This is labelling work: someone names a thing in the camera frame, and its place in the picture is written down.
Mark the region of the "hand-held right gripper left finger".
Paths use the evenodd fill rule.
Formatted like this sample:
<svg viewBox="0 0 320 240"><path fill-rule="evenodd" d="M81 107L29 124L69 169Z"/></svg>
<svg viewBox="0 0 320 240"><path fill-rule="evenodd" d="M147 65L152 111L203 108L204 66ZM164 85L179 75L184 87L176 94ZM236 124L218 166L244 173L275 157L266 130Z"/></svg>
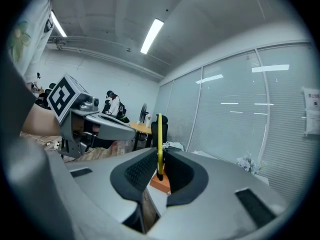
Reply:
<svg viewBox="0 0 320 240"><path fill-rule="evenodd" d="M86 196L122 225L145 234L143 193L157 165L155 148L119 156L67 163Z"/></svg>

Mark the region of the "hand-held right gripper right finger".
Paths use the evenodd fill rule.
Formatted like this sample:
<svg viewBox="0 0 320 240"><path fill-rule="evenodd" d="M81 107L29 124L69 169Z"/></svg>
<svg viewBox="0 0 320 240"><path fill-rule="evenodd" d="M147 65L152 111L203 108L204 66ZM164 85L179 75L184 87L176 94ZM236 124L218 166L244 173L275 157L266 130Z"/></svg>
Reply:
<svg viewBox="0 0 320 240"><path fill-rule="evenodd" d="M164 163L171 194L147 233L150 238L261 239L258 230L288 206L274 189L231 162L170 151Z"/></svg>

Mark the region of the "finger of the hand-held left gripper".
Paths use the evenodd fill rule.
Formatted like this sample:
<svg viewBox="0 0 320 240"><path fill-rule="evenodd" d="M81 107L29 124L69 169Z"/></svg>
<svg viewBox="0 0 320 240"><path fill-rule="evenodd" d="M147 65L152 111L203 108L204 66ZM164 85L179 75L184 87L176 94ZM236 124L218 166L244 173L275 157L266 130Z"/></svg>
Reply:
<svg viewBox="0 0 320 240"><path fill-rule="evenodd" d="M90 122L89 130L98 139L108 141L129 141L136 135L136 130L120 120L102 113L90 114L84 117L85 122Z"/></svg>
<svg viewBox="0 0 320 240"><path fill-rule="evenodd" d="M95 137L93 140L93 143L91 145L91 147L94 148L104 148L104 149L108 149L110 148L112 145L116 145L118 143L117 140L105 140L105 139L100 139Z"/></svg>

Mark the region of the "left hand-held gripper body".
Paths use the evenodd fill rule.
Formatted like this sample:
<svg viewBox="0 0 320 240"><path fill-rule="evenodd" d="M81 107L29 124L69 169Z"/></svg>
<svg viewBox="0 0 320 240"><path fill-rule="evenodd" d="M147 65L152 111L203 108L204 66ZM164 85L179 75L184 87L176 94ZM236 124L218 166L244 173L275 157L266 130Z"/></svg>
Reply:
<svg viewBox="0 0 320 240"><path fill-rule="evenodd" d="M47 97L48 106L53 111L58 123L62 146L62 156L79 158L92 146L98 135L92 130L75 133L73 118L79 117L83 122L99 112L99 99L91 96L72 76L65 74L53 87Z"/></svg>

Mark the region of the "person's left hand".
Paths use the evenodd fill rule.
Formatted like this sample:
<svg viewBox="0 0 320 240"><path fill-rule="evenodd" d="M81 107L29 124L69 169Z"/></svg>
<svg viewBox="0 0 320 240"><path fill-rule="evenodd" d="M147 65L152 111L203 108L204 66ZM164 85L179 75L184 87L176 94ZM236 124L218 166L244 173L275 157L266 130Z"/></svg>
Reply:
<svg viewBox="0 0 320 240"><path fill-rule="evenodd" d="M84 132L97 134L100 131L100 125L82 117L74 117L72 119L72 131L77 134L82 134Z"/></svg>

